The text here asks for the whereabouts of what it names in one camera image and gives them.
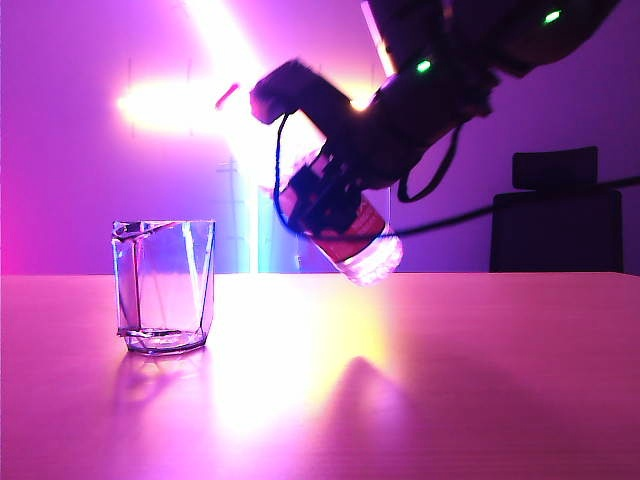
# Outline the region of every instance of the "empty glass tumbler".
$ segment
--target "empty glass tumbler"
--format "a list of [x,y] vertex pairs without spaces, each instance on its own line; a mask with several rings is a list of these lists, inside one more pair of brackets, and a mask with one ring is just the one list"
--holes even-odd
[[113,223],[118,335],[129,350],[205,344],[213,320],[215,222]]

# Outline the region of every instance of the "chair backrest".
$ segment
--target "chair backrest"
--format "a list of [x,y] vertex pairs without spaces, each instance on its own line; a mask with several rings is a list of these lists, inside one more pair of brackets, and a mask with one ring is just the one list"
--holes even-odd
[[620,192],[505,193],[493,203],[490,271],[623,271]]
[[598,182],[598,147],[513,154],[513,188],[566,190]]

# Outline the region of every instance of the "table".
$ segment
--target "table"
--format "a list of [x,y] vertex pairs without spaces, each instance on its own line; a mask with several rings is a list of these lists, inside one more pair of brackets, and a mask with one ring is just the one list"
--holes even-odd
[[640,478],[640,278],[218,275],[127,353],[111,276],[2,279],[2,478]]

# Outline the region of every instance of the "purple wall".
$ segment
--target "purple wall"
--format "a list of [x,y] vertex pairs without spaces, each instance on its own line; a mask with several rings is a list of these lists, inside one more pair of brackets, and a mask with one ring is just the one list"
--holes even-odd
[[[337,83],[382,78],[355,0],[231,3],[270,66],[299,56]],[[209,69],[211,57],[181,2],[5,0],[2,7],[3,273],[110,272],[112,220],[171,217],[215,217],[218,266],[243,269],[237,252],[246,245],[232,245],[243,227],[231,214],[223,142],[135,131],[115,106],[129,64],[134,82]],[[334,13],[338,8],[344,15]],[[394,226],[510,191],[515,151],[594,144],[601,180],[638,175],[639,24],[640,3],[623,0],[568,59],[524,80],[505,78],[493,96],[495,113],[463,131],[441,188],[415,205],[392,203]],[[429,175],[445,147],[427,153],[415,178]],[[640,274],[640,188],[623,195],[625,263]],[[407,239],[402,269],[487,270],[489,237],[490,220],[483,219]],[[308,246],[300,253],[305,271],[326,269]]]

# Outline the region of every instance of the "plastic water bottle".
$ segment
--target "plastic water bottle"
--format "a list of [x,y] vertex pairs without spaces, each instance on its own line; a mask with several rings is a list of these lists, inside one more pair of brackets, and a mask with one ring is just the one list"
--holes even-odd
[[[325,155],[310,154],[305,160],[311,171],[321,178],[329,163]],[[285,215],[290,215],[296,206],[297,194],[289,183],[280,193],[280,204]],[[365,237],[361,240],[340,237]],[[378,213],[367,197],[361,195],[356,218],[349,228],[338,233],[324,230],[322,238],[310,238],[334,267],[357,285],[370,285],[391,274],[402,260],[402,242],[393,235],[389,223]]]

